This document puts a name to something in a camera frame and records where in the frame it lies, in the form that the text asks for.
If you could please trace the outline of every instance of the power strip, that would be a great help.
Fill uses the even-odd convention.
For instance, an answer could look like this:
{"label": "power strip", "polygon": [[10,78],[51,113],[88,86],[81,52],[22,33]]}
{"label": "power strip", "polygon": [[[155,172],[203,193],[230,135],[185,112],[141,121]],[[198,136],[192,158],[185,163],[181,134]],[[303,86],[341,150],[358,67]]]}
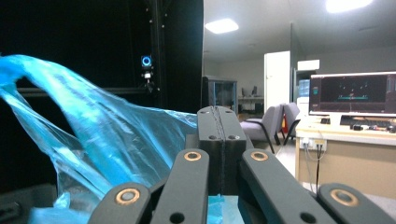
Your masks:
{"label": "power strip", "polygon": [[308,150],[319,150],[321,148],[322,151],[327,150],[327,140],[326,139],[318,139],[318,138],[300,138],[300,148],[305,148]]}

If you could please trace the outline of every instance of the monitor screen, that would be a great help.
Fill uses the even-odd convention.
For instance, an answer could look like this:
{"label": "monitor screen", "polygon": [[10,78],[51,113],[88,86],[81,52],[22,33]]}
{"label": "monitor screen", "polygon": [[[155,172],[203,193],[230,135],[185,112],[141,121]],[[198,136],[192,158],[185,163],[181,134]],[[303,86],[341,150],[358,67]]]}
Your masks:
{"label": "monitor screen", "polygon": [[309,114],[396,117],[396,72],[310,78]]}

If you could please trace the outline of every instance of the ceiling light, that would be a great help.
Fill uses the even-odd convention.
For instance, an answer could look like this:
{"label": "ceiling light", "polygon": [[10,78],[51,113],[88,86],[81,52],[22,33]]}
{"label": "ceiling light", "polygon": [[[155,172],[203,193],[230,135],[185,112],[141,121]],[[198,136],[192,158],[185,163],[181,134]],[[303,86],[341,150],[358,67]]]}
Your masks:
{"label": "ceiling light", "polygon": [[236,24],[233,20],[224,19],[219,21],[212,21],[205,25],[205,28],[208,29],[210,32],[215,34],[223,34],[231,31],[237,30],[238,24]]}
{"label": "ceiling light", "polygon": [[373,0],[327,0],[326,8],[328,12],[337,13],[366,7],[372,2]]}

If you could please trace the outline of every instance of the ceiling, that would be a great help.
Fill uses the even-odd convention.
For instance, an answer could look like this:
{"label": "ceiling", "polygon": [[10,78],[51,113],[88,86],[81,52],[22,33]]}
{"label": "ceiling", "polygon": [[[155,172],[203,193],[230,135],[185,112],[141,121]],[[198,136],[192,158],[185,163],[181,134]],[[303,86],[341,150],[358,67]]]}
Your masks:
{"label": "ceiling", "polygon": [[204,30],[204,59],[215,63],[262,58],[290,50],[292,30],[305,55],[396,46],[396,1],[374,0],[330,14],[325,0],[204,0],[204,23],[231,18],[239,30]]}

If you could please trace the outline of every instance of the blue plastic bag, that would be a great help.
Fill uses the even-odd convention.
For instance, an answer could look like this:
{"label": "blue plastic bag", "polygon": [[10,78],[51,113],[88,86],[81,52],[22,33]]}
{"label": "blue plastic bag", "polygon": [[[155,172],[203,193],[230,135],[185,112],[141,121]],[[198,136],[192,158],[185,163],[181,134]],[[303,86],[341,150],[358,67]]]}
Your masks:
{"label": "blue plastic bag", "polygon": [[[18,93],[27,77],[62,109],[76,136],[38,115]],[[0,96],[46,153],[58,177],[53,208],[33,209],[30,223],[87,223],[113,187],[151,187],[167,177],[196,115],[128,103],[57,64],[23,55],[0,58]],[[221,223],[221,197],[209,200],[208,222]]]}

